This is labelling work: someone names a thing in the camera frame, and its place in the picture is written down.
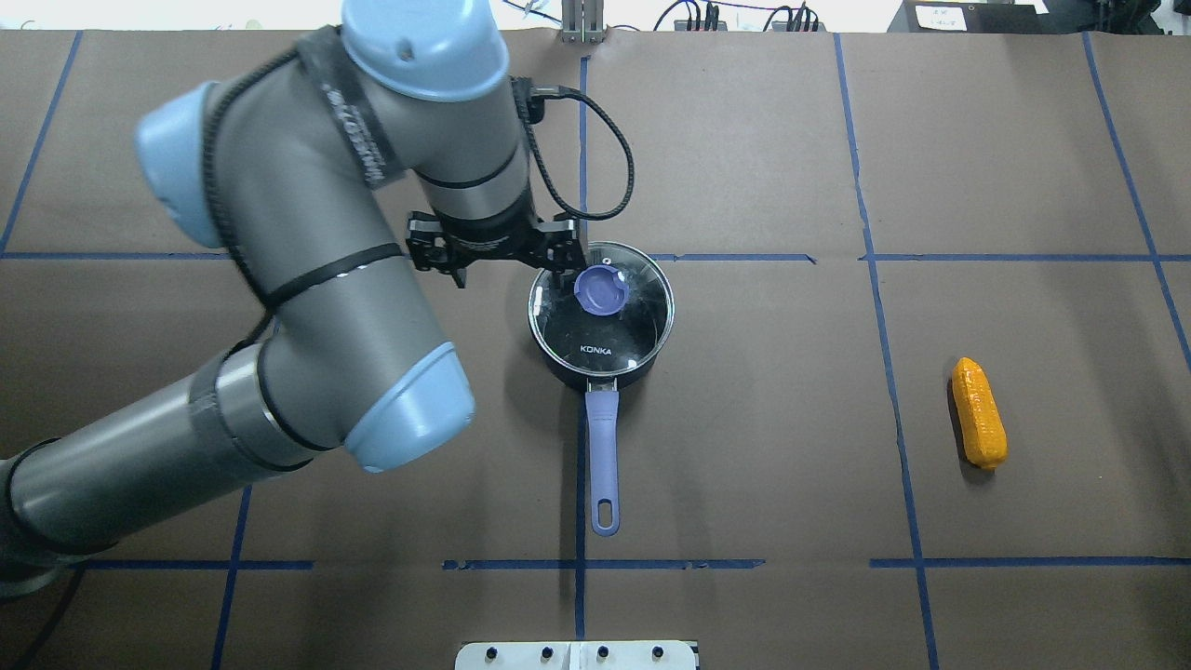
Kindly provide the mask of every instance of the purple handle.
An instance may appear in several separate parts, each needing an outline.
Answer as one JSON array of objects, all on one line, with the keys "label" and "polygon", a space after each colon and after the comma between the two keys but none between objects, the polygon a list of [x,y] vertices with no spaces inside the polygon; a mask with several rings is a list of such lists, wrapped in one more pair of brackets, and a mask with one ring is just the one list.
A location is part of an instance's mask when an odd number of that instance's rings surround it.
[{"label": "purple handle", "polygon": [[[621,494],[616,476],[616,412],[621,394],[587,392],[586,400],[592,531],[607,538],[621,530]],[[610,513],[606,526],[600,520],[600,507]]]}]

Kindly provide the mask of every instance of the light blue cap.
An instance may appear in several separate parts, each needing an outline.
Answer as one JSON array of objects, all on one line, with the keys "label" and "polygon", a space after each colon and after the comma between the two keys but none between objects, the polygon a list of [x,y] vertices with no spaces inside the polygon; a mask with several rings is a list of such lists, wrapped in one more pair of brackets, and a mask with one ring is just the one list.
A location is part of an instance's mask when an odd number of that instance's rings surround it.
[{"label": "light blue cap", "polygon": [[137,158],[152,194],[182,232],[211,249],[223,246],[202,189],[202,112],[214,83],[149,112],[136,132]]},{"label": "light blue cap", "polygon": [[509,73],[488,0],[343,0],[342,35],[361,69],[420,100],[474,100]]},{"label": "light blue cap", "polygon": [[444,343],[385,393],[348,433],[344,446],[368,472],[384,472],[426,455],[467,428],[475,399]]}]

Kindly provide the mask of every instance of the robotic arm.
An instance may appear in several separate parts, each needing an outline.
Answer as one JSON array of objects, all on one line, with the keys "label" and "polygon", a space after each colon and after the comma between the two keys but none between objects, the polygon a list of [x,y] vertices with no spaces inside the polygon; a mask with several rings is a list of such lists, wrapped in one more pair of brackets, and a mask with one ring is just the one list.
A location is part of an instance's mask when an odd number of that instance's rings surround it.
[{"label": "robotic arm", "polygon": [[[339,445],[380,472],[470,422],[411,264],[460,286],[476,258],[586,265],[575,221],[535,213],[529,84],[515,100],[507,62],[487,2],[345,0],[342,29],[145,117],[154,193],[192,238],[229,249],[280,327],[0,462],[0,597]],[[434,208],[409,221],[412,263],[372,196],[410,169]]]}]

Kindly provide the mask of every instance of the white background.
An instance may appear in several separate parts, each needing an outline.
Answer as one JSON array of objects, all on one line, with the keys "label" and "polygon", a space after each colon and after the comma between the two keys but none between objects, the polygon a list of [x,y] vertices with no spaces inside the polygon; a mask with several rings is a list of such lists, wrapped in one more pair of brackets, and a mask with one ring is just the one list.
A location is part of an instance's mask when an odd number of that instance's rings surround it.
[{"label": "white background", "polygon": [[[0,0],[0,27],[42,30],[239,30],[255,21],[269,30],[307,30],[339,23],[341,0]],[[553,23],[524,15],[501,0],[490,0],[501,29],[550,26]],[[744,5],[777,6],[771,0],[738,0]],[[1174,35],[1187,33],[1187,18],[1162,0],[1154,20]],[[629,24],[649,30],[669,0],[605,0],[607,25]],[[900,0],[815,0],[809,2],[833,32],[885,32]],[[560,15],[559,0],[547,0],[544,12]],[[671,12],[685,18],[686,11]],[[760,30],[768,12],[723,7],[719,19],[729,30]]]}]

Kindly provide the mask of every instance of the yellow corn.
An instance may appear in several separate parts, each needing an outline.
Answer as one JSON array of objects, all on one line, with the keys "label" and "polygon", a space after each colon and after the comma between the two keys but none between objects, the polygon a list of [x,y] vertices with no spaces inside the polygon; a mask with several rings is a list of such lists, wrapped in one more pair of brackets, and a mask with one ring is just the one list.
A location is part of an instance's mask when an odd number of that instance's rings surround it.
[{"label": "yellow corn", "polygon": [[960,359],[952,371],[952,396],[964,430],[964,456],[983,470],[996,470],[1009,458],[1009,442],[992,400],[989,378],[972,359]]}]

